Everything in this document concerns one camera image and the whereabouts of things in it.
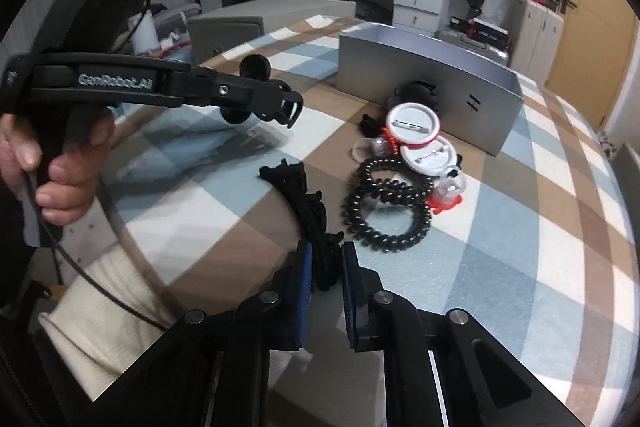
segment metal screw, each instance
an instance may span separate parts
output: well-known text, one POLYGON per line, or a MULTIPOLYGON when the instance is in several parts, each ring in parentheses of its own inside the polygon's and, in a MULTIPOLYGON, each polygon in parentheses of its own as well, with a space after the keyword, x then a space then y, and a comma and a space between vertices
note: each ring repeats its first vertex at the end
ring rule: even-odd
POLYGON ((449 318, 451 319, 451 322, 460 325, 469 322, 469 315, 463 310, 453 310, 452 312, 450 312, 449 318))
POLYGON ((273 304, 277 302, 279 298, 278 292, 274 290, 265 290, 260 294, 260 300, 265 304, 273 304))
POLYGON ((200 324, 204 320, 204 312, 201 310, 191 310, 184 315, 187 324, 200 324))
POLYGON ((389 304, 394 299, 394 295, 386 290, 380 290, 373 295, 373 298, 379 304, 389 304))

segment silver box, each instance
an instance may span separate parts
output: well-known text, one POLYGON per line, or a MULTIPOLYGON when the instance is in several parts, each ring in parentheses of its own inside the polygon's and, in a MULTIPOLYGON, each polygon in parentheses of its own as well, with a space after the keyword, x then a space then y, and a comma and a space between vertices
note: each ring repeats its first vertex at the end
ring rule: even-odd
POLYGON ((338 90, 383 105, 396 87, 438 87, 443 131, 496 156, 524 97, 516 74, 488 58, 427 36, 373 25, 340 35, 338 90))

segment plaid tablecloth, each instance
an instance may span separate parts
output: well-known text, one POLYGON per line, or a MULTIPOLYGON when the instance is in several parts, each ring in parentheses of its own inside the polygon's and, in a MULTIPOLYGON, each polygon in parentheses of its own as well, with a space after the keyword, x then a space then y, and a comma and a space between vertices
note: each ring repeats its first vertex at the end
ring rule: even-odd
MULTIPOLYGON (((320 80, 337 70, 340 32, 362 24, 317 16, 205 64, 235 73, 246 54, 269 57, 273 76, 305 98, 291 130, 256 118, 231 126, 216 108, 124 108, 102 203, 177 310, 235 307, 295 247, 295 220, 258 178, 263 165, 303 160, 310 190, 322 190, 328 231, 343 229, 338 208, 356 168, 356 125, 376 108, 320 80)), ((358 245, 358 255, 417 307, 469 310, 586 425, 609 425, 638 345, 633 235, 584 118, 532 81, 520 83, 524 107, 498 157, 449 137, 464 156, 464 203, 435 216, 411 250, 358 245)), ((409 217, 380 209, 370 220, 391 233, 409 217)))

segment door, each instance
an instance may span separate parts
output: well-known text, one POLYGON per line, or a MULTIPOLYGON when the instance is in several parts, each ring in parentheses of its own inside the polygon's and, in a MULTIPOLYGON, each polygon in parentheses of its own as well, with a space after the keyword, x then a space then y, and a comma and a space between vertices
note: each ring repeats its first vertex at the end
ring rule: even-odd
POLYGON ((600 130, 626 75, 638 19, 626 0, 570 0, 546 87, 600 130))

